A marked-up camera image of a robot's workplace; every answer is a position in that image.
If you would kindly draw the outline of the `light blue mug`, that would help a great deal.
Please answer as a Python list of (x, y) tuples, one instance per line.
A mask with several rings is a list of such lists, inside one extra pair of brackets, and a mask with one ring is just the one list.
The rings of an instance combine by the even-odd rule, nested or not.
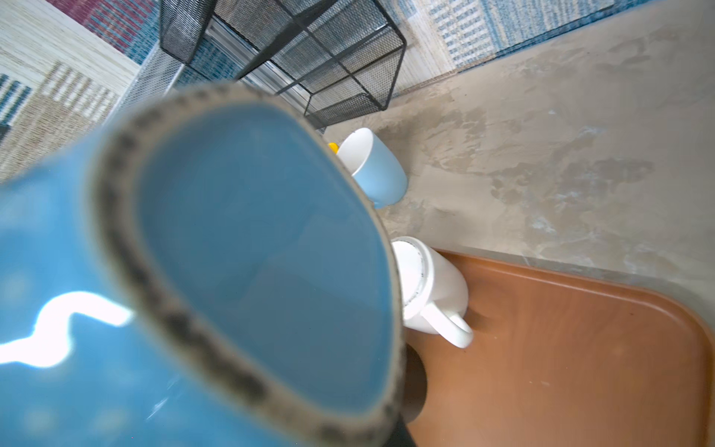
[(372, 130), (362, 128), (352, 132), (339, 146), (337, 156), (376, 209), (394, 205), (405, 196), (407, 175), (393, 152)]

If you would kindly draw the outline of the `white mug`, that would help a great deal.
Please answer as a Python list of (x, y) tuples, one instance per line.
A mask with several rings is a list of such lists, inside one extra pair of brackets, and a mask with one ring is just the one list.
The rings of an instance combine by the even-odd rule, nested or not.
[(469, 291), (464, 275), (417, 238), (394, 238), (391, 245), (400, 275), (403, 325), (467, 348), (474, 335), (465, 321)]

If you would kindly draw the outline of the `teal blue mug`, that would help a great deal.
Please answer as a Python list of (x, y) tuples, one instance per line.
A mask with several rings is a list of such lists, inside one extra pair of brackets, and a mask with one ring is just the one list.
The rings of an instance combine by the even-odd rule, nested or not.
[(307, 120), (231, 81), (1, 184), (5, 446), (410, 446), (400, 280)]

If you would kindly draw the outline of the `black mug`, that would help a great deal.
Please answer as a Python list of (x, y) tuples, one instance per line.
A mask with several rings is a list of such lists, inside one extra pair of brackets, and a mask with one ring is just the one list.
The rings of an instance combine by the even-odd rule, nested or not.
[(417, 351), (406, 346), (404, 391), (400, 414), (406, 424), (419, 417), (426, 403), (428, 378), (426, 368)]

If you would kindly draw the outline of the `brown plastic tray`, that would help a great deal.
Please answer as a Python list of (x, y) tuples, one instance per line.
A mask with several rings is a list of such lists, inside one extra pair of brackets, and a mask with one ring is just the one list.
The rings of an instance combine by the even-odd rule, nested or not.
[(448, 253), (474, 339), (412, 332), (420, 446), (709, 446), (714, 339), (666, 295)]

